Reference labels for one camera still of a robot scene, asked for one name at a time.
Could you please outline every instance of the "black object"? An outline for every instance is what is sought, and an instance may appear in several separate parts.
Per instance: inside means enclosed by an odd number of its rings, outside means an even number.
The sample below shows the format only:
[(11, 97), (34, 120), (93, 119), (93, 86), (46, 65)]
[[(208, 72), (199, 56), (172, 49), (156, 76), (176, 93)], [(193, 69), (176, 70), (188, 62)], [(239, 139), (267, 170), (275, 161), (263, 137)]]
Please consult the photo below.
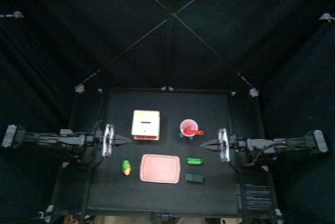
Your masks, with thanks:
[(276, 204), (271, 171), (244, 167), (239, 173), (239, 206), (244, 223), (278, 223), (282, 214)]
[(201, 174), (188, 173), (187, 174), (187, 181), (203, 183), (204, 176)]
[(302, 138), (276, 138), (266, 139), (244, 139), (236, 135), (231, 136), (229, 146), (238, 152), (247, 153), (248, 164), (263, 165), (268, 164), (272, 159), (282, 153), (309, 153), (327, 154), (329, 148), (321, 130), (310, 131)]
[[(10, 125), (2, 148), (15, 149), (22, 143), (37, 144), (61, 152), (63, 161), (89, 163), (97, 166), (100, 164), (98, 158), (112, 156), (113, 147), (133, 141), (121, 135), (114, 135), (112, 124), (106, 125), (105, 132), (95, 126), (93, 132), (74, 133), (71, 129), (61, 129), (61, 133), (54, 134), (28, 133), (20, 125)], [(100, 146), (102, 146), (101, 156), (98, 155)]]
[(205, 224), (225, 224), (225, 221), (224, 223), (221, 223), (221, 220), (219, 218), (205, 218)]

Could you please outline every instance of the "cable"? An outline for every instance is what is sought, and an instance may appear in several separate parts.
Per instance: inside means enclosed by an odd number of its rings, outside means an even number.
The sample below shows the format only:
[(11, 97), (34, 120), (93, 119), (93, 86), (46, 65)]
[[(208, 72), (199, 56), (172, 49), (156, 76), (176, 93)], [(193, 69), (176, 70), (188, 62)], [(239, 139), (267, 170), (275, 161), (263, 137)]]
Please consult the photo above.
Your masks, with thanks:
[(93, 127), (93, 133), (95, 132), (95, 130), (98, 130), (98, 124), (101, 122), (104, 122), (104, 121), (105, 121), (104, 119), (101, 119), (100, 121), (97, 121), (97, 123), (94, 124), (94, 127)]
[(259, 158), (259, 156), (262, 155), (262, 153), (263, 153), (266, 150), (268, 150), (270, 148), (272, 148), (275, 145), (276, 145), (276, 144), (274, 143), (274, 144), (266, 146), (266, 147), (259, 151), (259, 153), (258, 153), (258, 155), (256, 155), (254, 161), (248, 164), (248, 166), (255, 165), (255, 162), (258, 161), (258, 158)]
[(104, 162), (104, 160), (105, 160), (105, 157), (101, 157), (101, 161), (91, 167), (91, 169), (95, 169), (100, 166), (100, 164)]

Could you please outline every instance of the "black fabric wall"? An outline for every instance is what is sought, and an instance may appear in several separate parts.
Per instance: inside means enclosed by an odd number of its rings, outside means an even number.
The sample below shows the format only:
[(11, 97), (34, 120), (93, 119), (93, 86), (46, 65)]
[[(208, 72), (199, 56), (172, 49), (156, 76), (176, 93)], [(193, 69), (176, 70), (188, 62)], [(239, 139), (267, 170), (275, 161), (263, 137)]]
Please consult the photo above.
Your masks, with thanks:
[(335, 223), (335, 23), (326, 22), (262, 93), (268, 137), (325, 132), (331, 154), (283, 156), (275, 178), (290, 223)]
[(3, 13), (23, 12), (28, 31), (74, 85), (104, 68), (87, 87), (203, 89), (248, 89), (238, 72), (260, 88), (334, 5), (334, 0), (4, 1)]
[[(10, 124), (31, 132), (67, 127), (73, 86), (19, 21), (0, 21), (0, 133)], [(0, 152), (0, 223), (30, 221), (50, 204), (59, 160), (45, 149)]]

